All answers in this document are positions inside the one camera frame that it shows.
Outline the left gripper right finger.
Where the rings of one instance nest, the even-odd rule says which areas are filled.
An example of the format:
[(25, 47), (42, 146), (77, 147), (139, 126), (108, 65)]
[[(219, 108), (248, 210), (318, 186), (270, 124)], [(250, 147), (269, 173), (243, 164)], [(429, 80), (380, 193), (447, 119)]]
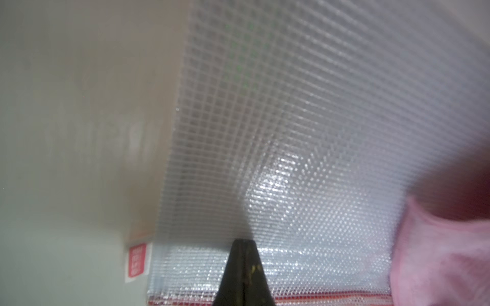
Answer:
[(244, 247), (244, 305), (275, 305), (253, 240), (246, 240)]

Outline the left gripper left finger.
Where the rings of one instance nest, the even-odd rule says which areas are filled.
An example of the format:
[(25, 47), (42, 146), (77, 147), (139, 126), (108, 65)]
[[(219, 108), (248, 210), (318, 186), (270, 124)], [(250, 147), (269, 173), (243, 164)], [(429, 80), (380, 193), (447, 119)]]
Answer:
[(213, 306), (244, 305), (244, 247), (244, 239), (233, 242)]

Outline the pink wiping cloth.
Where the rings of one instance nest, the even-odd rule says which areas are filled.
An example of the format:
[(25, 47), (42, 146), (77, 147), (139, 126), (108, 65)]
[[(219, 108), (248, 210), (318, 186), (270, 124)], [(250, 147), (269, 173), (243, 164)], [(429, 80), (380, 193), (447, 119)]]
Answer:
[(409, 197), (389, 280), (394, 305), (489, 305), (489, 220), (439, 218)]

